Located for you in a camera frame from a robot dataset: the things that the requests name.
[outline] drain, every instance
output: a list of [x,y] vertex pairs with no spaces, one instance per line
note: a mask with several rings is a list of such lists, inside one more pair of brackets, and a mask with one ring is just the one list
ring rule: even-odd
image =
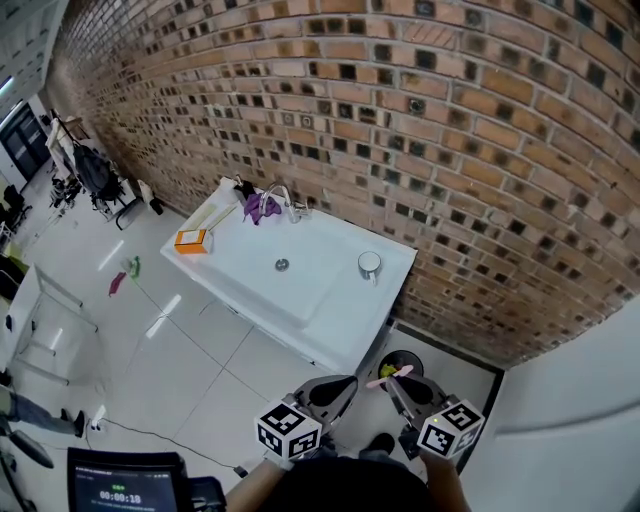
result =
[[278,272],[284,272],[288,268],[289,268],[289,260],[281,258],[278,261],[276,261],[276,270]]

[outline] pink object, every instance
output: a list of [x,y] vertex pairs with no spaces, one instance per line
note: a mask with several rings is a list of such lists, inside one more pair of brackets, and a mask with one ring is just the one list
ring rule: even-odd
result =
[[126,277],[126,275],[127,274],[125,274],[124,272],[118,272],[118,275],[113,278],[113,281],[111,281],[111,286],[109,286],[109,297],[115,295],[115,293],[118,291],[118,288],[120,288],[120,283]]
[[[396,373],[394,373],[391,377],[406,377],[413,371],[413,365],[408,364],[400,368]],[[390,377],[385,377],[384,379],[372,380],[371,382],[367,382],[367,387],[369,389],[373,389],[384,382],[387,382]]]

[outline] black chair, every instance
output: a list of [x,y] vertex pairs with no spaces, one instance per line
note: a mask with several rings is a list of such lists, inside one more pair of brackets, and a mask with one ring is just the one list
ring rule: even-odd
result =
[[24,205],[24,197],[16,190],[14,185],[11,185],[4,190],[4,200],[10,207],[8,215],[13,220],[13,229],[23,221],[27,212],[32,207]]

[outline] timer display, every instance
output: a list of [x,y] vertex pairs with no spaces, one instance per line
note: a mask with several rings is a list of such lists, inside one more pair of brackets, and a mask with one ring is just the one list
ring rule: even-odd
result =
[[178,512],[171,475],[165,471],[76,469],[76,510],[82,512]]
[[119,501],[120,503],[132,503],[140,505],[142,498],[138,494],[124,494],[120,492],[100,491],[100,499],[107,501]]

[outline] black and white marker cube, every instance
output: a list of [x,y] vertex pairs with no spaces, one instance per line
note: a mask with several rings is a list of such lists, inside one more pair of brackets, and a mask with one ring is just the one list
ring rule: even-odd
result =
[[474,443],[483,424],[484,416],[463,400],[425,420],[418,446],[450,459]]
[[322,424],[277,400],[256,418],[256,439],[284,460],[295,459],[320,445]]

